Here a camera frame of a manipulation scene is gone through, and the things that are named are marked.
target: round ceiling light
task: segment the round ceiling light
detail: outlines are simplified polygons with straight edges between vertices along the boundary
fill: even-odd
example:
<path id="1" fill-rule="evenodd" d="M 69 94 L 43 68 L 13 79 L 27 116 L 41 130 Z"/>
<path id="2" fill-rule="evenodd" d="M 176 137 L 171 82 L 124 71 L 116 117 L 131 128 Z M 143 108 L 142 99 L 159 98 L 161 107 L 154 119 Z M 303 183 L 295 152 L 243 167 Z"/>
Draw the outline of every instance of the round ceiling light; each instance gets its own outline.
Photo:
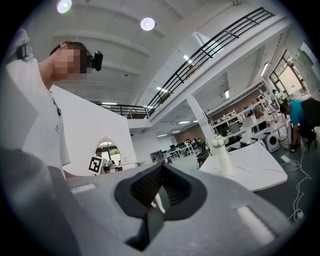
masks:
<path id="1" fill-rule="evenodd" d="M 141 20 L 140 26 L 143 30 L 150 31 L 156 26 L 156 23 L 152 18 L 147 17 Z"/>
<path id="2" fill-rule="evenodd" d="M 56 5 L 56 9 L 59 13 L 64 14 L 67 11 L 69 11 L 71 5 L 72 5 L 71 0 L 60 0 Z"/>

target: teal shirt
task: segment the teal shirt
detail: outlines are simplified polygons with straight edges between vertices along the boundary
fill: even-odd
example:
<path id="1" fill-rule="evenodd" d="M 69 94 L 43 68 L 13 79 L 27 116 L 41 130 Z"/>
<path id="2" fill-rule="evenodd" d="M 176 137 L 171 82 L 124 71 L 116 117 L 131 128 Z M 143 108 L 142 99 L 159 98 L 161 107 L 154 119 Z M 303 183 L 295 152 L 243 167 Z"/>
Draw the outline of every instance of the teal shirt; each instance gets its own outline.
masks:
<path id="1" fill-rule="evenodd" d="M 302 101 L 301 99 L 295 99 L 290 102 L 290 119 L 294 126 L 306 120 L 304 110 L 301 106 Z"/>

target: ear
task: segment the ear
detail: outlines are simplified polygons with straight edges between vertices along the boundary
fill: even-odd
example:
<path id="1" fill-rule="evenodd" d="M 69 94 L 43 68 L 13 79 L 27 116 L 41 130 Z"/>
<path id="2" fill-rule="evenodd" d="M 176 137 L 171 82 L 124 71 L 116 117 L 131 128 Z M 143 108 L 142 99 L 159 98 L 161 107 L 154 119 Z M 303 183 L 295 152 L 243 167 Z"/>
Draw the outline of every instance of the ear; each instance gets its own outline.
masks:
<path id="1" fill-rule="evenodd" d="M 61 42 L 61 43 L 60 43 L 60 48 L 61 48 L 61 49 L 62 49 L 62 48 L 65 48 L 68 43 L 69 43 L 68 41 L 63 41 L 63 42 Z"/>

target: white desk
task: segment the white desk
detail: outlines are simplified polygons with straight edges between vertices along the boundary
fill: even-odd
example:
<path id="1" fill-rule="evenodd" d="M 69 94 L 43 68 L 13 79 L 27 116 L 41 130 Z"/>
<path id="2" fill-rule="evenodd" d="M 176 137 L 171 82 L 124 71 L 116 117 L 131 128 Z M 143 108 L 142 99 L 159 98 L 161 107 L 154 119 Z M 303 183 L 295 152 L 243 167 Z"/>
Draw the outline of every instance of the white desk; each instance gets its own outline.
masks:
<path id="1" fill-rule="evenodd" d="M 195 152 L 194 152 L 194 149 L 193 149 L 192 145 L 189 145 L 189 146 L 186 145 L 184 148 L 178 148 L 178 149 L 176 149 L 176 150 L 174 150 L 174 151 L 167 151 L 167 152 L 168 152 L 168 153 L 178 152 L 179 157 L 181 157 L 181 154 L 180 154 L 179 151 L 186 150 L 186 149 L 189 149 L 189 151 L 190 151 L 190 148 L 191 148 L 191 150 L 192 150 L 192 153 L 194 154 Z"/>
<path id="2" fill-rule="evenodd" d="M 255 143 L 228 153 L 233 167 L 228 177 L 250 191 L 274 187 L 287 181 L 288 175 L 274 157 L 260 144 Z M 218 156 L 209 156 L 200 171 L 221 175 Z"/>
<path id="3" fill-rule="evenodd" d="M 274 133 L 276 131 L 278 131 L 279 129 L 281 129 L 282 127 L 284 127 L 285 125 L 280 122 L 280 123 L 277 123 L 276 125 L 273 125 L 271 127 L 267 127 L 257 133 L 252 133 L 250 135 L 244 133 L 242 135 L 242 139 L 240 140 L 240 142 L 243 142 L 243 143 L 248 143 L 249 140 L 251 140 L 251 138 L 256 138 L 256 139 L 264 139 L 267 135 L 265 135 L 265 133 Z M 229 146 L 226 146 L 225 148 L 226 149 L 229 149 L 231 147 L 234 147 L 234 148 L 240 148 L 240 142 L 236 142 L 232 145 L 229 145 Z"/>

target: person in teal shirt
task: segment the person in teal shirt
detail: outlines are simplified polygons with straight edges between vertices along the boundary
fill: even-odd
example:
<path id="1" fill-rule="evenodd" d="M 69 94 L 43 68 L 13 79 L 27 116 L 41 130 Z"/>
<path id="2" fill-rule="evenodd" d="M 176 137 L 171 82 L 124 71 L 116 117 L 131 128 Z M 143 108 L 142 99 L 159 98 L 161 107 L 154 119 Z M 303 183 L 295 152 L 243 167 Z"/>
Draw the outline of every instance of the person in teal shirt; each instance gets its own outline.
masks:
<path id="1" fill-rule="evenodd" d="M 302 102 L 303 100 L 295 99 L 290 103 L 284 102 L 280 104 L 280 112 L 285 115 L 290 115 L 293 125 L 292 147 L 295 147 L 298 144 L 298 134 L 307 138 L 308 144 L 315 139 L 315 133 L 312 131 L 314 127 L 307 122 L 304 109 L 301 106 Z"/>

